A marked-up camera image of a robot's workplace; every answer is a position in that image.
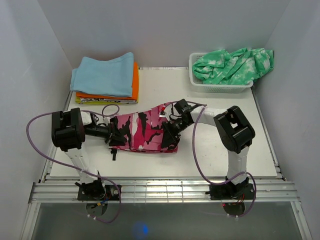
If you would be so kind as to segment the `pink camouflage trousers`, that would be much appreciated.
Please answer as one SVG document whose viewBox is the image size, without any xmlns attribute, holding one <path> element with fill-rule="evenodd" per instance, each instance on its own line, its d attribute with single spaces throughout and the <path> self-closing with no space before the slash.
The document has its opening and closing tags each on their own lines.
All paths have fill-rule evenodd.
<svg viewBox="0 0 320 240">
<path fill-rule="evenodd" d="M 163 129 L 162 123 L 167 122 L 166 118 L 160 117 L 160 110 L 163 103 L 146 111 L 117 115 L 118 128 L 127 139 L 125 146 L 109 146 L 111 149 L 137 152 L 146 154 L 176 153 L 177 147 L 161 148 Z"/>
</svg>

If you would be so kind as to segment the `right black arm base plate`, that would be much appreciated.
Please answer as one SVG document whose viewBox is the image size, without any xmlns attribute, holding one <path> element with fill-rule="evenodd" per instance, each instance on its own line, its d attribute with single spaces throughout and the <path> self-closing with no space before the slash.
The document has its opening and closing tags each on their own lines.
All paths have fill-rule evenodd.
<svg viewBox="0 0 320 240">
<path fill-rule="evenodd" d="M 239 189 L 227 184 L 210 185 L 206 194 L 210 195 L 211 200 L 253 200 L 255 189 L 251 183 Z"/>
</svg>

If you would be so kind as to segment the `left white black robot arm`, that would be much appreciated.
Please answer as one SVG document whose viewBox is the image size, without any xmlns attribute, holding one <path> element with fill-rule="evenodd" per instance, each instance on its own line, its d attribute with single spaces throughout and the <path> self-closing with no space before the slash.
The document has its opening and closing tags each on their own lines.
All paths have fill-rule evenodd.
<svg viewBox="0 0 320 240">
<path fill-rule="evenodd" d="M 123 146 L 126 138 L 110 120 L 99 122 L 93 112 L 73 108 L 51 114 L 51 139 L 55 147 L 64 152 L 79 175 L 77 199 L 80 201 L 117 201 L 121 186 L 106 185 L 99 171 L 91 163 L 83 143 L 86 136 L 104 139 L 110 146 Z"/>
</svg>

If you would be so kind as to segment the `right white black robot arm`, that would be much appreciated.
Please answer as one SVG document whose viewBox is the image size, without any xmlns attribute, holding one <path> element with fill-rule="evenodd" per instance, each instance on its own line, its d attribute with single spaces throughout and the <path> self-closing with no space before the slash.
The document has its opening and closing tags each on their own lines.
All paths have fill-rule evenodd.
<svg viewBox="0 0 320 240">
<path fill-rule="evenodd" d="M 178 117 L 162 123 L 162 148 L 172 147 L 180 140 L 180 133 L 189 126 L 202 123 L 216 127 L 223 146 L 228 153 L 228 169 L 225 181 L 214 183 L 204 173 L 202 178 L 209 183 L 206 192 L 211 200 L 254 200 L 256 184 L 247 172 L 249 148 L 256 136 L 255 130 L 238 106 L 226 110 L 208 108 L 205 104 L 188 102 L 185 99 L 172 102 Z"/>
</svg>

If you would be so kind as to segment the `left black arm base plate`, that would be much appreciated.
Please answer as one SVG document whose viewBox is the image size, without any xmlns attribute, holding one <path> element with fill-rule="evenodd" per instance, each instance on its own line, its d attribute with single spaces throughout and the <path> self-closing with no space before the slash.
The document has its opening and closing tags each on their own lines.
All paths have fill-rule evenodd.
<svg viewBox="0 0 320 240">
<path fill-rule="evenodd" d="M 117 185 L 119 190 L 114 185 L 111 184 L 105 184 L 104 189 L 105 189 L 105 194 L 104 196 L 101 197 L 92 197 L 89 195 L 86 195 L 83 191 L 82 187 L 79 187 L 78 193 L 77 193 L 77 200 L 78 201 L 103 201 L 108 199 L 109 201 L 118 201 L 120 199 L 120 193 L 122 190 L 122 186 L 120 184 Z"/>
</svg>

